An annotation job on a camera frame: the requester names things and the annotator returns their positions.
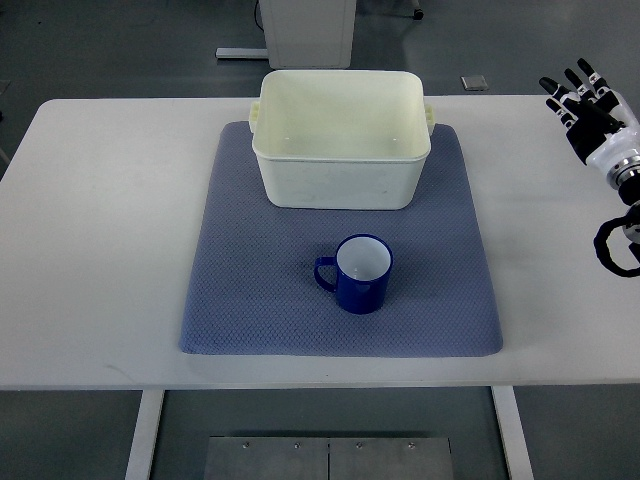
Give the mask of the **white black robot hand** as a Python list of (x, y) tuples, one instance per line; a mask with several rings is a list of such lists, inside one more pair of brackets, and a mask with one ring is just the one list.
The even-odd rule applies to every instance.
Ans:
[(585, 59), (564, 71), (570, 87), (539, 79), (546, 106), (565, 128), (578, 159), (605, 176), (616, 190), (639, 170), (639, 119), (624, 97)]

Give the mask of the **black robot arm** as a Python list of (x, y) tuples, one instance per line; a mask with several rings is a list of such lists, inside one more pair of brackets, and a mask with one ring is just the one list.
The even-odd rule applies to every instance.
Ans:
[(629, 207), (625, 217), (623, 232), (633, 243), (639, 243), (639, 171), (632, 170), (623, 175), (618, 188), (620, 199)]

